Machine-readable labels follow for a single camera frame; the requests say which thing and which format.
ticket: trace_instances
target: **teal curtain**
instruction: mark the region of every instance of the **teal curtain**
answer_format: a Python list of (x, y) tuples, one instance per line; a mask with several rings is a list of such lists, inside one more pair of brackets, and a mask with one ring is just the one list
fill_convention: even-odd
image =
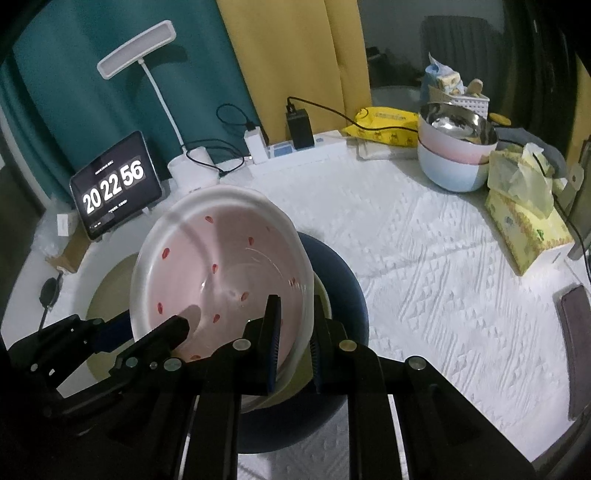
[[(72, 174), (135, 130), (158, 172), (181, 153), (174, 131), (137, 63), (104, 80), (96, 64), (162, 20), (177, 38), (147, 55), (185, 142), (220, 138), (246, 151), (243, 128), (222, 124), (221, 103), (255, 122), (216, 0), (53, 0), (28, 25), (0, 67), (0, 105), (35, 178), (48, 195), (70, 200)], [(231, 122), (241, 120), (232, 109)], [(214, 161), (232, 158), (211, 150)]]

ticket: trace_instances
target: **yellow curtain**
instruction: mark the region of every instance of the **yellow curtain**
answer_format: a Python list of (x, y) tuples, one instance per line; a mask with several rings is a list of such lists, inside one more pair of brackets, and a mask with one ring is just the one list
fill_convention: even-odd
[[(285, 99), (298, 96), (350, 118), (371, 105), (356, 0), (217, 0), (270, 143), (288, 138)], [(337, 115), (304, 106), (314, 133), (341, 129)]]

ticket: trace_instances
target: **stainless steel bowl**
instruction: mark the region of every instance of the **stainless steel bowl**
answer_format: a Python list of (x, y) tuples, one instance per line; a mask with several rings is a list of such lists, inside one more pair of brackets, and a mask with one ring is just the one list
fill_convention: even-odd
[(499, 141), (492, 123), (467, 108), (451, 103), (427, 103), (419, 114), (449, 137), (475, 145), (494, 145)]

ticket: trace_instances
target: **white desk lamp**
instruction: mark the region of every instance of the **white desk lamp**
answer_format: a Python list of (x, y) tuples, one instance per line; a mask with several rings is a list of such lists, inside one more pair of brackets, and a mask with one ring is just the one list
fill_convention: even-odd
[(183, 149), (183, 153), (185, 153), (187, 148), (184, 146), (183, 137), (181, 137), (181, 133), (178, 131), (177, 124), (162, 97), (162, 93), (160, 93), (156, 80), (152, 77), (152, 74), (148, 70), (144, 61), (144, 57), (148, 53), (172, 42), (175, 38), (177, 38), (177, 33), (174, 31), (173, 23), (170, 20), (164, 20), (114, 49), (96, 64), (96, 68), (105, 80), (109, 80), (132, 63), (138, 62), (148, 76), (152, 87), (154, 87), (156, 96), (158, 97), (158, 100), (160, 100), (160, 105), (164, 108), (164, 112), (166, 113), (170, 124), (173, 126), (174, 133)]
[[(200, 167), (186, 157), (187, 147), (185, 147), (183, 137), (181, 137), (181, 133), (162, 97), (162, 93), (144, 61), (144, 57), (148, 53), (172, 42), (176, 37), (177, 33), (174, 31), (173, 23), (170, 20), (164, 20), (116, 48), (102, 59), (96, 65), (96, 68), (100, 75), (105, 80), (108, 80), (134, 62), (138, 62), (142, 66), (156, 92), (160, 105), (162, 105), (168, 117), (168, 121), (173, 126), (178, 143), (183, 150), (182, 155), (175, 157), (168, 163), (168, 169), (177, 182), (179, 189), (183, 193), (188, 193), (194, 188), (216, 184), (218, 182), (218, 173), (213, 168)], [(213, 165), (213, 161), (209, 157), (205, 147), (196, 148), (191, 154), (195, 160)]]

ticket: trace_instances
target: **digital clock display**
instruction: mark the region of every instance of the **digital clock display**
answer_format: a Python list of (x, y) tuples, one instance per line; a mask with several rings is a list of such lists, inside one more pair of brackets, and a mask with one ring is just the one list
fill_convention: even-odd
[(70, 180), (70, 189), (91, 240), (162, 195), (160, 181), (139, 131), (76, 173)]

